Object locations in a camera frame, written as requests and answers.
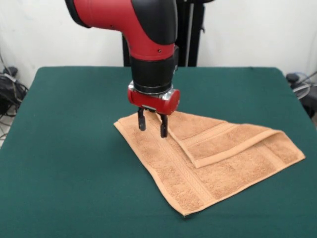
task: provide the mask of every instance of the table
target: table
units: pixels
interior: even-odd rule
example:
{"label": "table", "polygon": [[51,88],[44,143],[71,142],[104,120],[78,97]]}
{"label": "table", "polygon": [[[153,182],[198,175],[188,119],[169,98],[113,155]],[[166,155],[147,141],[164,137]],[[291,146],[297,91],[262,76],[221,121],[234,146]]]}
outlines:
{"label": "table", "polygon": [[183,218],[113,123],[129,68],[44,67],[0,150],[0,237],[317,236],[317,133],[276,68],[180,68],[179,111],[284,130],[307,158]]}

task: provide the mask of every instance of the green felt table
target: green felt table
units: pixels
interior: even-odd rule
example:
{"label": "green felt table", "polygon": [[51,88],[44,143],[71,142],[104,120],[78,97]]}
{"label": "green felt table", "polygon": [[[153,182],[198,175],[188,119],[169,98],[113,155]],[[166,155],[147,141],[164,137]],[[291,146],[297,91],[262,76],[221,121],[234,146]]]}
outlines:
{"label": "green felt table", "polygon": [[317,237],[317,133],[276,68],[180,68],[179,111],[281,129],[307,158],[187,218],[113,126],[129,68],[45,67],[0,150],[1,238]]}

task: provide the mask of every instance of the cable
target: cable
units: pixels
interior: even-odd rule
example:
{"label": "cable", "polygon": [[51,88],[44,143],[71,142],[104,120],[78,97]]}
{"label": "cable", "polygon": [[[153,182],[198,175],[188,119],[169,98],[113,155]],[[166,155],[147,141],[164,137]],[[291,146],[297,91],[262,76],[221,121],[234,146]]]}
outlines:
{"label": "cable", "polygon": [[0,121],[0,124],[5,125],[5,126],[11,126],[11,125],[9,125],[9,124],[7,124],[7,123],[4,123],[4,122],[2,122],[2,121]]}
{"label": "cable", "polygon": [[4,138],[5,136],[7,136],[7,135],[8,135],[8,133],[3,134],[2,136],[0,136],[0,140],[3,140],[3,138]]}
{"label": "cable", "polygon": [[301,100],[302,98],[306,97],[310,93],[310,91],[311,91],[311,88],[309,87],[305,93],[303,93],[301,96],[297,97],[298,100]]}
{"label": "cable", "polygon": [[304,77],[306,78],[306,80],[309,79],[309,81],[310,81],[310,83],[311,83],[311,79],[309,78],[309,76],[308,76],[307,74],[302,73],[302,72],[294,72],[293,74],[302,75],[302,76],[304,76]]}
{"label": "cable", "polygon": [[314,72],[314,73],[312,73],[312,74],[309,75],[308,77],[299,80],[298,82],[295,83],[295,86],[296,86],[296,85],[299,85],[299,84],[301,84],[301,83],[303,83],[303,82],[305,82],[305,81],[308,80],[308,79],[311,79],[311,78],[314,77],[316,74],[317,74],[317,71]]}
{"label": "cable", "polygon": [[305,85],[300,86],[300,87],[298,87],[298,88],[295,88],[295,89],[293,90],[293,92],[296,93],[296,92],[298,92],[298,91],[301,91],[301,90],[303,90],[303,89],[305,89],[305,88],[310,88],[310,87],[311,87],[310,84],[305,83]]}

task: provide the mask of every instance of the towel fold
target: towel fold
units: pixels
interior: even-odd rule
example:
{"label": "towel fold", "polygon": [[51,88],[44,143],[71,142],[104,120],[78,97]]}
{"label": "towel fold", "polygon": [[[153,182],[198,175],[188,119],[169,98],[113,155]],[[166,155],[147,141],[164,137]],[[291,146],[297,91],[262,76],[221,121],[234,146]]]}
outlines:
{"label": "towel fold", "polygon": [[138,128],[137,114],[114,125],[168,203],[184,216],[305,158],[283,131],[175,112],[169,117],[169,137],[162,139],[158,116],[145,116],[144,132]]}

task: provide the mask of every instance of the black cable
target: black cable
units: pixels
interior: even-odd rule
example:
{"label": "black cable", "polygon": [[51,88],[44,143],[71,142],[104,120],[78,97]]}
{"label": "black cable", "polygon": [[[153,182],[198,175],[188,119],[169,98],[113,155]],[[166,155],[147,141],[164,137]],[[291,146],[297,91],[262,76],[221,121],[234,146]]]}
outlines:
{"label": "black cable", "polygon": [[6,125],[6,126],[11,126],[11,125],[9,125],[9,124],[7,124],[7,123],[4,123],[4,122],[2,122],[2,121],[0,121],[0,124]]}
{"label": "black cable", "polygon": [[312,74],[311,74],[311,75],[309,75],[308,77],[306,77],[306,78],[304,78],[304,79],[302,79],[302,80],[299,80],[298,82],[296,82],[296,83],[295,83],[295,86],[297,86],[297,85],[299,85],[299,84],[301,84],[301,83],[305,82],[306,80],[308,80],[308,79],[310,79],[310,78],[314,77],[316,74],[317,74],[317,71],[316,71],[316,72],[314,72],[314,73],[312,73]]}
{"label": "black cable", "polygon": [[14,77],[0,73],[0,115],[15,117],[29,89]]}

